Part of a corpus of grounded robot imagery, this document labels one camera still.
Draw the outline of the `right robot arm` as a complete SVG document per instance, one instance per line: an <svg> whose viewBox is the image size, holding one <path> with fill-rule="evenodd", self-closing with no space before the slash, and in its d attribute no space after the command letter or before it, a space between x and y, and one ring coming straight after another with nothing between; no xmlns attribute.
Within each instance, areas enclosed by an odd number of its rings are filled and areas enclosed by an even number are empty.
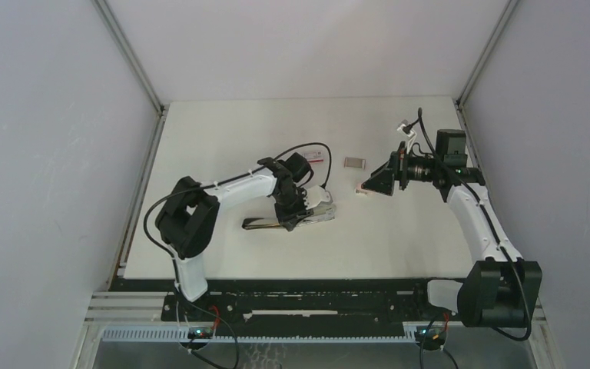
<svg viewBox="0 0 590 369"><path fill-rule="evenodd" d="M361 185L391 196L412 181L430 183L456 217L474 262L463 281L432 279L413 298L416 315L432 320L443 310L457 313L467 327L527 328L542 282L542 269L525 259L505 234L491 206L482 172L468 165L466 133L441 129L429 153L415 154L416 132Z"/></svg>

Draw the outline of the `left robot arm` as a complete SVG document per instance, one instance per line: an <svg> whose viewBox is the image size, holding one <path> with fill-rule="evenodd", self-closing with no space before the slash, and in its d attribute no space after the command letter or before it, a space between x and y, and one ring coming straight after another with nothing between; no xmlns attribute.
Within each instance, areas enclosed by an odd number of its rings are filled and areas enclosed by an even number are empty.
<svg viewBox="0 0 590 369"><path fill-rule="evenodd" d="M154 226L160 237L149 231L149 215L143 220L149 241L166 252L173 264L175 288L182 296L180 311L192 321L204 318L210 308L203 253L214 235L217 219L225 211L255 198L272 197L279 227L292 231L313 213L307 191L299 183L313 170L304 156L288 159L263 158L258 167L227 180L204 185L187 176L170 194L150 208L157 214Z"/></svg>

